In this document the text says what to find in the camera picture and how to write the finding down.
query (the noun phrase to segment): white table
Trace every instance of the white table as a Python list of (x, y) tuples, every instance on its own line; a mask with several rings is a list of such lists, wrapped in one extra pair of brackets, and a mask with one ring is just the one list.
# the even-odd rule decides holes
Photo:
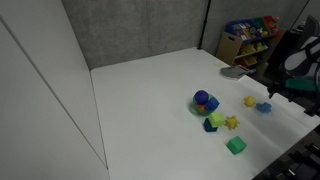
[[(220, 76), (227, 66), (195, 48), (92, 71), (111, 180), (251, 179), (320, 123), (303, 108), (243, 77)], [(218, 112), (236, 115), (237, 129), (207, 133), (190, 102), (204, 89)], [(272, 104), (270, 114), (243, 105), (245, 96)], [(225, 146), (240, 136), (248, 147)]]

